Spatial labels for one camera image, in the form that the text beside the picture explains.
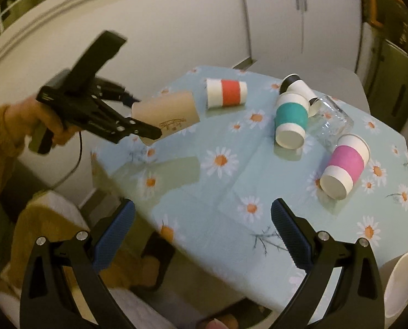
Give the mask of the left hand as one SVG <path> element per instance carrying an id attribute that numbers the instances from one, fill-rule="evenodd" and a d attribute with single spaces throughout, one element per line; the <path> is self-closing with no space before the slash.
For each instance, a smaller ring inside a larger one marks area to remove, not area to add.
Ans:
<path id="1" fill-rule="evenodd" d="M 64 146 L 77 132 L 82 131 L 72 124 L 64 126 L 57 114 L 38 102 L 34 95 L 10 105 L 4 112 L 4 124 L 17 146 L 24 145 L 25 138 L 31 137 L 41 123 L 54 133 L 53 145 Z"/>

